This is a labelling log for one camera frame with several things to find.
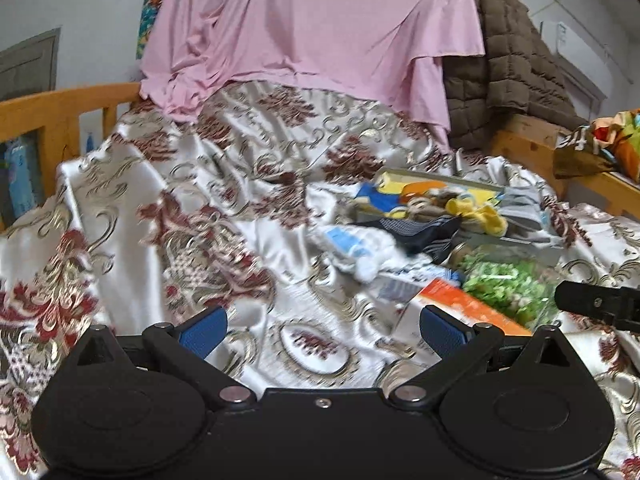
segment orange item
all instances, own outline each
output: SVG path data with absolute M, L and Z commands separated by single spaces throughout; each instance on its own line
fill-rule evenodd
M 402 188 L 400 195 L 400 203 L 406 204 L 412 198 L 424 195 L 430 189 L 447 187 L 447 184 L 439 180 L 423 180 L 421 182 L 412 182 Z
M 628 140 L 622 139 L 613 145 L 613 156 L 634 182 L 640 182 L 640 155 Z
M 411 302 L 420 306 L 434 304 L 469 326 L 483 321 L 497 326 L 505 335 L 531 335 L 515 321 L 439 278 L 421 290 Z

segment colorful fabric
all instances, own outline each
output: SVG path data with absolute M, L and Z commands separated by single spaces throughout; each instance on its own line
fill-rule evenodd
M 140 16 L 140 30 L 138 32 L 138 47 L 136 59 L 141 59 L 145 51 L 146 42 L 149 40 L 151 28 L 154 26 L 156 16 L 162 5 L 162 0 L 145 0 L 142 4 L 142 16 Z
M 616 167 L 640 182 L 640 108 L 594 120 L 554 152 L 556 178 L 607 173 Z

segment plastic bag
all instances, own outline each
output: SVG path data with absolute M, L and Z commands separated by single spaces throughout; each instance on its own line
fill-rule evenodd
M 532 332 L 559 313 L 554 292 L 562 277 L 518 251 L 481 246 L 462 258 L 460 270 L 467 294 Z

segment blue gripper pad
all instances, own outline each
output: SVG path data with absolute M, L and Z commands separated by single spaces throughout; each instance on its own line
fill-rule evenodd
M 434 305 L 420 312 L 420 335 L 441 358 L 447 358 L 473 337 L 471 327 Z
M 178 342 L 204 359 L 222 343 L 226 327 L 224 308 L 207 309 L 177 328 Z

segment wooden bed frame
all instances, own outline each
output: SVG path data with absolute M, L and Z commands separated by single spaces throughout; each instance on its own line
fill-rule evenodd
M 80 149 L 79 117 L 102 110 L 102 136 L 116 124 L 116 108 L 139 100 L 139 83 L 119 83 L 43 92 L 0 102 L 0 142 L 38 131 L 38 157 L 45 196 L 56 192 L 56 168 L 76 158 Z M 0 219 L 0 232 L 4 225 Z
M 79 116 L 102 110 L 102 137 L 109 135 L 117 120 L 116 107 L 139 100 L 139 83 L 120 83 L 43 92 L 0 102 L 0 142 L 38 131 L 38 156 L 45 196 L 56 191 L 56 169 L 60 162 L 79 156 Z M 510 131 L 495 136 L 492 155 L 505 158 L 536 172 L 563 198 L 569 181 L 553 175 L 553 146 L 527 139 Z M 640 189 L 611 174 L 573 179 L 608 201 L 606 211 L 619 216 L 627 211 L 640 218 Z M 4 230 L 0 220 L 0 232 Z

